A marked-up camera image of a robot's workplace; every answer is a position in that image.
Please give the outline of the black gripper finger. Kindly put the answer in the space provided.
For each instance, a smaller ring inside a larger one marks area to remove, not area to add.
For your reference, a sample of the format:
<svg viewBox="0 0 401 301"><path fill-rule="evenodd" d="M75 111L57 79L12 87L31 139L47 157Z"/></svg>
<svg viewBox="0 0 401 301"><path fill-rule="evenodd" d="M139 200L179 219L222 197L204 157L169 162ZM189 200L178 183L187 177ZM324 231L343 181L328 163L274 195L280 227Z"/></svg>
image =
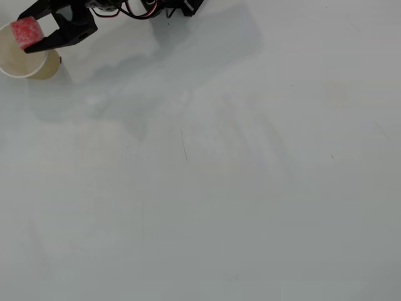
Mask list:
<svg viewBox="0 0 401 301"><path fill-rule="evenodd" d="M51 35L44 37L39 42L24 49L26 53L37 53L41 51L54 50L68 46L70 39L65 36L62 30L56 30Z"/></svg>
<svg viewBox="0 0 401 301"><path fill-rule="evenodd" d="M53 5L54 1L52 0L37 0L18 16L18 20L27 17L33 17L35 20L39 20L45 16L52 15Z"/></svg>

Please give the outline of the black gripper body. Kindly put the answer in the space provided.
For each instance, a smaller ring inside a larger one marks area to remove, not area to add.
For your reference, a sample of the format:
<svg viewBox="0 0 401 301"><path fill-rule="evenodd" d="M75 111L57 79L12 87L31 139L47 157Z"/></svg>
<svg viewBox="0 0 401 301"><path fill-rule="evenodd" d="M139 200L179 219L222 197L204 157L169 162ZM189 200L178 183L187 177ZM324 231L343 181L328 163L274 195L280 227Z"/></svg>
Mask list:
<svg viewBox="0 0 401 301"><path fill-rule="evenodd" d="M52 46L72 46L97 31L86 1L52 1L51 14L59 29L51 34Z"/></svg>

